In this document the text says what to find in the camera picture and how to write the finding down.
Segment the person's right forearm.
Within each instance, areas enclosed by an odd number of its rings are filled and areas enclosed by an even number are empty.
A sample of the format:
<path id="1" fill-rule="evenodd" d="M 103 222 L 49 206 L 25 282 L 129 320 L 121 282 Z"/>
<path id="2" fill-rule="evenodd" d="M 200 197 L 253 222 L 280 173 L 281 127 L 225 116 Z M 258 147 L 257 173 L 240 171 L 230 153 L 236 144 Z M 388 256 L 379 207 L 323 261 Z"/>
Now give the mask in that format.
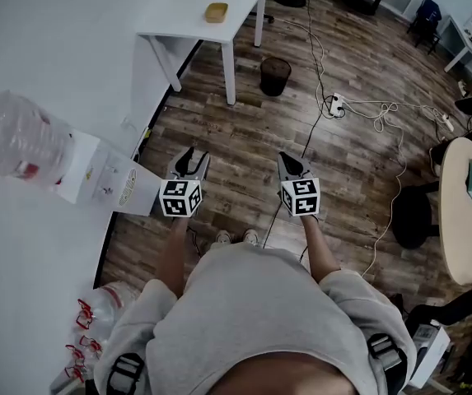
<path id="1" fill-rule="evenodd" d="M 306 235 L 311 275 L 316 282 L 320 282 L 331 272 L 338 271 L 340 265 L 329 249 L 318 220 L 314 216 L 302 216 L 301 222 Z"/>

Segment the white rectangular table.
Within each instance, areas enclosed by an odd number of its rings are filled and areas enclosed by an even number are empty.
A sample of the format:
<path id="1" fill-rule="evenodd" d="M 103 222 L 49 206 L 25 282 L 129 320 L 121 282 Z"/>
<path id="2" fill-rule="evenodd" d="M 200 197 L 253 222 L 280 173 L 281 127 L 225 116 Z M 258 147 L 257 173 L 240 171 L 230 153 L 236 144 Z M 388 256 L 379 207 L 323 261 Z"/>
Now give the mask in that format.
<path id="1" fill-rule="evenodd" d="M 228 11 L 223 23 L 211 24 L 204 20 L 204 12 L 212 2 L 225 2 Z M 160 37 L 203 40 L 220 44 L 227 103 L 236 103 L 236 79 L 233 40 L 252 11 L 255 15 L 254 46 L 262 41 L 266 0 L 156 0 L 141 18 L 137 34 L 150 42 L 166 79 L 174 91 L 181 91 L 180 80 L 171 64 L 168 52 L 159 42 Z"/>

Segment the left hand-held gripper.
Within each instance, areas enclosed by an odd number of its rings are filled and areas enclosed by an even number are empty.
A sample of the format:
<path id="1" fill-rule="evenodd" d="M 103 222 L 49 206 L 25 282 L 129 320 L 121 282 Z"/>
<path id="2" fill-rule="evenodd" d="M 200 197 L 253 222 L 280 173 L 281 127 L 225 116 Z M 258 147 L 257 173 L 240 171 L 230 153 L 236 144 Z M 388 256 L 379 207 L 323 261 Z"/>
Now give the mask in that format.
<path id="1" fill-rule="evenodd" d="M 182 150 L 170 162 L 170 173 L 161 181 L 159 202 L 164 216 L 190 218 L 203 201 L 202 181 L 206 178 L 210 155 L 205 151 L 194 174 L 187 175 L 194 148 Z"/>

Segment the clear water dispenser bottle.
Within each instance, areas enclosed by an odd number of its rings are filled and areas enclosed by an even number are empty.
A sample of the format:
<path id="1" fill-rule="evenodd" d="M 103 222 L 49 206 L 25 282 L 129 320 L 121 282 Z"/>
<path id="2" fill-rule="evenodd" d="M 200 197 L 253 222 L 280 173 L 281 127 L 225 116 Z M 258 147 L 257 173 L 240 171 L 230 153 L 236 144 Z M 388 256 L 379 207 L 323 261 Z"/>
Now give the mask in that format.
<path id="1" fill-rule="evenodd" d="M 53 186 L 68 172 L 73 148 L 67 123 L 21 95 L 0 92 L 0 176 Z"/>

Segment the dark chair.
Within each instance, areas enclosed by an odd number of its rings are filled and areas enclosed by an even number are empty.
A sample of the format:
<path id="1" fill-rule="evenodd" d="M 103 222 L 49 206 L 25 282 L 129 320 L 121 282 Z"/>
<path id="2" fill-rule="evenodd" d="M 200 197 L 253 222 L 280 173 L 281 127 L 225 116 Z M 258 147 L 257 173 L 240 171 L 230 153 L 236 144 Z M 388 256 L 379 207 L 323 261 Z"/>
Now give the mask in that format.
<path id="1" fill-rule="evenodd" d="M 426 41 L 430 44 L 428 54 L 436 50 L 440 40 L 437 27 L 441 19 L 440 7 L 433 0 L 423 0 L 421 2 L 415 13 L 415 18 L 407 29 L 407 34 L 413 31 L 417 35 L 415 47 Z"/>

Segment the black mesh waste bin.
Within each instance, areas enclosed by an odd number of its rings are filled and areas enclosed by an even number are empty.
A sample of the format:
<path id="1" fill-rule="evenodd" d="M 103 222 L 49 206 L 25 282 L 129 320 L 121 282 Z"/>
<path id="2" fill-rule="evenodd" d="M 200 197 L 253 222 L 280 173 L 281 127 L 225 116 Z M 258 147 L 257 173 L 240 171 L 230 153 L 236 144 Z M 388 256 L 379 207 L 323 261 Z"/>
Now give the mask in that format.
<path id="1" fill-rule="evenodd" d="M 260 89 L 267 96 L 279 96 L 287 85 L 291 65 L 282 58 L 266 58 L 260 65 Z"/>

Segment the person's left forearm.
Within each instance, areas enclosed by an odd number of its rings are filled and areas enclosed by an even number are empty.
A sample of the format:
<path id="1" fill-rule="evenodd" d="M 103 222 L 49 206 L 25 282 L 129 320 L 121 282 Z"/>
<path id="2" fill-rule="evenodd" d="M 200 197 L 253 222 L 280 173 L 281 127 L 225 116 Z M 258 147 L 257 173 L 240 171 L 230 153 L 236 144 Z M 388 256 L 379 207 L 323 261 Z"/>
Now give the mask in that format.
<path id="1" fill-rule="evenodd" d="M 177 297 L 183 295 L 185 285 L 186 234 L 188 217 L 175 218 L 165 247 L 158 256 L 155 277 Z"/>

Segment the white water dispenser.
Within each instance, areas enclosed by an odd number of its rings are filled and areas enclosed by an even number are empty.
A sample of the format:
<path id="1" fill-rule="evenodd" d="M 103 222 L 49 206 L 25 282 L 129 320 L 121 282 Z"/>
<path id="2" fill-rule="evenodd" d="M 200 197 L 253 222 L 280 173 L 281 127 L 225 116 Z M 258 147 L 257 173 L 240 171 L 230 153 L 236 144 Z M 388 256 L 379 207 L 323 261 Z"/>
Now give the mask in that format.
<path id="1" fill-rule="evenodd" d="M 72 163 L 53 190 L 78 206 L 149 216 L 161 178 L 109 143 L 74 130 Z"/>

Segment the yellow plastic tray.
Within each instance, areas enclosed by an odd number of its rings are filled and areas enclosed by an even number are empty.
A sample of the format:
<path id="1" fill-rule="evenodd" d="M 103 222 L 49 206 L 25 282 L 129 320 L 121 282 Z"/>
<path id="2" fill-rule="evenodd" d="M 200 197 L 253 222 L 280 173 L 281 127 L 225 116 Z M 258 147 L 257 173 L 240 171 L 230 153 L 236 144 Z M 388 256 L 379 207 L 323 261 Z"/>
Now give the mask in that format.
<path id="1" fill-rule="evenodd" d="M 204 20 L 211 24 L 223 23 L 225 21 L 227 11 L 227 3 L 212 2 L 207 6 L 204 12 Z"/>

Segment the black stool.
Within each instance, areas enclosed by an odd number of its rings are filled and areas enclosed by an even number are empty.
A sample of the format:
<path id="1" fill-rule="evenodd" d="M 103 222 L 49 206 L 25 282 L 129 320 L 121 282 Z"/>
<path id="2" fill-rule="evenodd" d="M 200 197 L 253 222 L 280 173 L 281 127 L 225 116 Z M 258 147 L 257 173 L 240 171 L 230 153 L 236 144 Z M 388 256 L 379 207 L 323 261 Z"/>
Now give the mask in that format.
<path id="1" fill-rule="evenodd" d="M 407 186 L 393 202 L 391 229 L 396 241 L 405 249 L 417 249 L 429 237 L 440 235 L 439 225 L 432 223 L 428 194 L 439 190 L 439 182 Z"/>

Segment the person's grey sweatshirt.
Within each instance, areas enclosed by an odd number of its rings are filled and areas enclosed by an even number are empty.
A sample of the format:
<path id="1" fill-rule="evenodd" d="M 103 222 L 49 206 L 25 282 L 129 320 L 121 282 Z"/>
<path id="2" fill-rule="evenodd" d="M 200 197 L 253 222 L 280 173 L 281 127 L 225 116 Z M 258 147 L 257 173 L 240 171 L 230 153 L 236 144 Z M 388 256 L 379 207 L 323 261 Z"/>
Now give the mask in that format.
<path id="1" fill-rule="evenodd" d="M 390 395 L 417 359 L 399 310 L 358 273 L 320 282 L 287 251 L 239 243 L 211 249 L 177 298 L 157 279 L 115 324 L 94 368 L 100 395 L 117 360 L 142 366 L 134 395 L 207 395 L 233 366 L 275 352 L 337 368 L 359 395 Z"/>

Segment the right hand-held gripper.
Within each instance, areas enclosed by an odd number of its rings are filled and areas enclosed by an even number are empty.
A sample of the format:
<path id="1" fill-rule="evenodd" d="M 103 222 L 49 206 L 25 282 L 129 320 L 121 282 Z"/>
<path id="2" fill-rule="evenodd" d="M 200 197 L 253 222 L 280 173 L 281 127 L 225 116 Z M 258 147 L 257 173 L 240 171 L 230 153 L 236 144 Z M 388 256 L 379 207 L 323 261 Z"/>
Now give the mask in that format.
<path id="1" fill-rule="evenodd" d="M 295 164 L 292 172 L 292 161 Z M 315 216 L 320 210 L 320 183 L 307 160 L 278 153 L 278 176 L 281 182 L 281 200 L 290 216 Z"/>

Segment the round beige table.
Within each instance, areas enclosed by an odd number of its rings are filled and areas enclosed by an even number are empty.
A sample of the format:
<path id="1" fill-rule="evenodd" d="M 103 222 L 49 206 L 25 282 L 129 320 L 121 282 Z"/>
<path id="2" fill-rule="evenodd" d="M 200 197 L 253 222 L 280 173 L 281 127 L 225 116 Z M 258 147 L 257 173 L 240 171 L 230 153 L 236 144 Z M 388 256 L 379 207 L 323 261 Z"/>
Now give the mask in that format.
<path id="1" fill-rule="evenodd" d="M 442 254 L 451 279 L 472 283 L 472 198 L 466 180 L 472 160 L 472 141 L 453 140 L 442 161 L 438 218 Z"/>

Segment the large white power strip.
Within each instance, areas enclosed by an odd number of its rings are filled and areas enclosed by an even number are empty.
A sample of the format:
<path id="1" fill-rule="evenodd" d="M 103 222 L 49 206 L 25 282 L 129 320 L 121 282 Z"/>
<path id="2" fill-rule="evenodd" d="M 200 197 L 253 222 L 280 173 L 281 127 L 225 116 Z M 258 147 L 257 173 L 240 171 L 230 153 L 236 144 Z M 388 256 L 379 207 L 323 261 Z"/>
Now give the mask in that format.
<path id="1" fill-rule="evenodd" d="M 343 103 L 343 97 L 338 93 L 334 93 L 330 101 L 329 114 L 337 119 L 342 118 L 345 115 Z"/>

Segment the white cardboard box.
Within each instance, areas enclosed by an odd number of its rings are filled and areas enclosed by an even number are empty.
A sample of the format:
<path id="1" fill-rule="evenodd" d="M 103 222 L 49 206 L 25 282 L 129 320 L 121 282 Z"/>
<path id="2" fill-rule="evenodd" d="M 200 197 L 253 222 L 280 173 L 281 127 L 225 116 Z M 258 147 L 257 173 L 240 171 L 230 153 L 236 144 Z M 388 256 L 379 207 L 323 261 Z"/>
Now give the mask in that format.
<path id="1" fill-rule="evenodd" d="M 420 389 L 431 377 L 451 340 L 444 327 L 432 320 L 418 326 L 413 341 L 417 349 L 417 361 L 409 385 Z"/>

